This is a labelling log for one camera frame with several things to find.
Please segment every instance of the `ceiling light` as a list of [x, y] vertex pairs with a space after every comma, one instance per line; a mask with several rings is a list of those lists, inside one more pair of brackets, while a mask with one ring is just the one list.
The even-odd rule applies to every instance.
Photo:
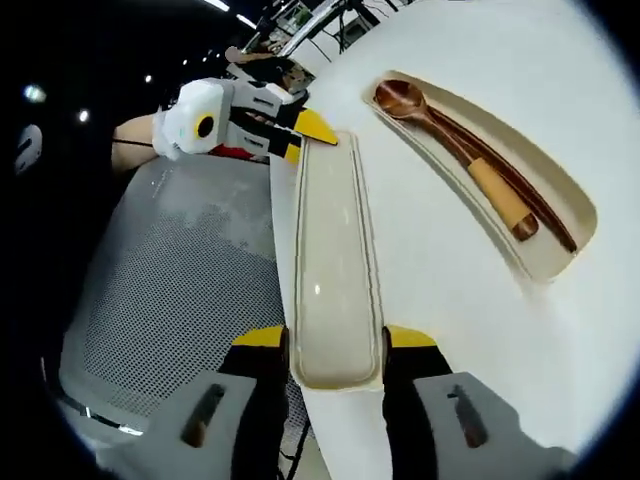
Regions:
[[238, 20], [240, 20], [242, 23], [244, 23], [245, 25], [249, 25], [249, 26], [250, 26], [251, 28], [253, 28], [254, 30], [255, 30], [256, 28], [258, 28], [258, 26], [257, 26], [255, 23], [253, 23], [251, 20], [249, 20], [249, 19], [248, 19], [247, 17], [245, 17], [244, 15], [240, 15], [240, 14], [238, 14], [238, 15], [236, 15], [236, 18], [237, 18]]
[[37, 85], [27, 85], [24, 87], [22, 94], [24, 95], [24, 98], [33, 103], [42, 103], [45, 98], [47, 98], [47, 94], [44, 93], [44, 90]]
[[219, 8], [220, 10], [222, 10], [223, 12], [228, 12], [229, 11], [229, 5], [227, 5], [224, 2], [221, 2], [220, 0], [204, 0], [205, 2], [213, 5], [216, 8]]

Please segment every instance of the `black ceiling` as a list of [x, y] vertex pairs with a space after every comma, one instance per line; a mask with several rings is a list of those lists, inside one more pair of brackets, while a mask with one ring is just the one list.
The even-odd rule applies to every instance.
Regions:
[[231, 9], [222, 12], [204, 0], [23, 0], [17, 69], [23, 84], [47, 93], [38, 108], [148, 113], [167, 89], [224, 73], [230, 40], [255, 33], [235, 15], [257, 22], [266, 2], [226, 0]]

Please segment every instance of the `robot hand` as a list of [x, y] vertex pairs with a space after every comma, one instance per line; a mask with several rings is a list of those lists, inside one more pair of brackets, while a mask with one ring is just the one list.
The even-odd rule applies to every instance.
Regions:
[[181, 152], [205, 153], [224, 144], [295, 161], [301, 145], [297, 133], [332, 145], [338, 142], [317, 113], [284, 104], [269, 86], [207, 78], [183, 86], [178, 102], [156, 114], [153, 146], [174, 160]]
[[565, 478], [572, 454], [529, 438], [517, 411], [473, 375], [453, 373], [431, 337], [387, 325], [385, 340], [394, 480]]

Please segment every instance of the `white tray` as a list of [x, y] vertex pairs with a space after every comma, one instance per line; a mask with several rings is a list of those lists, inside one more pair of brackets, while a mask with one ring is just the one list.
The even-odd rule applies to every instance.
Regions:
[[382, 311], [356, 139], [305, 142], [296, 185], [291, 372], [312, 389], [382, 387]]

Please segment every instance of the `yellow stripe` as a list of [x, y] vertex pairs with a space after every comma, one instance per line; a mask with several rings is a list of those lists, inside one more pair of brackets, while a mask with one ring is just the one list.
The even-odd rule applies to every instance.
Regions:
[[313, 110], [303, 110], [298, 114], [293, 129], [305, 137], [315, 138], [321, 142], [338, 144], [338, 137], [327, 123]]
[[245, 345], [247, 347], [279, 347], [282, 327], [267, 327], [259, 330], [250, 330], [244, 335], [236, 337], [232, 345]]
[[435, 347], [435, 340], [418, 330], [387, 325], [385, 327], [391, 334], [391, 346], [396, 347]]
[[300, 147], [290, 143], [284, 154], [284, 158], [285, 160], [289, 160], [291, 163], [298, 163], [298, 159], [300, 158]]

